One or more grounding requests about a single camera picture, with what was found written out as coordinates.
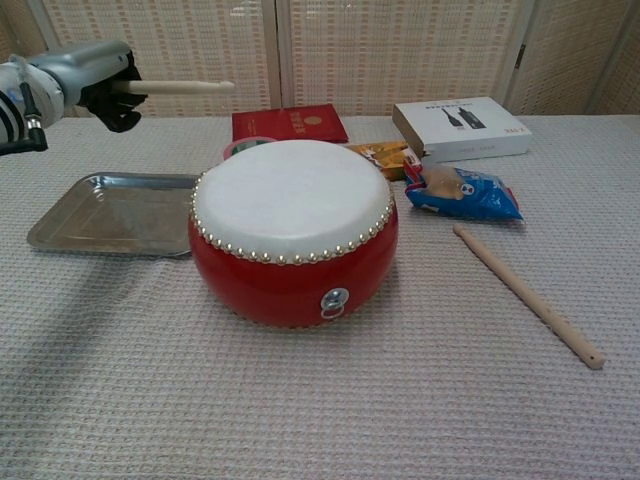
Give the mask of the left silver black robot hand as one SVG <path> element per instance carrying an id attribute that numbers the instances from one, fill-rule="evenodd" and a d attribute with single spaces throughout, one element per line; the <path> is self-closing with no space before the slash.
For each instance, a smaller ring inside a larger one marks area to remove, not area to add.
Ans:
<path id="1" fill-rule="evenodd" d="M 146 96 L 113 89 L 116 81 L 141 79 L 134 54 L 125 42 L 100 40 L 69 45 L 31 56 L 27 63 L 56 80 L 65 105 L 86 108 L 110 131 L 127 132 L 140 121 L 141 114 L 135 109 Z"/>

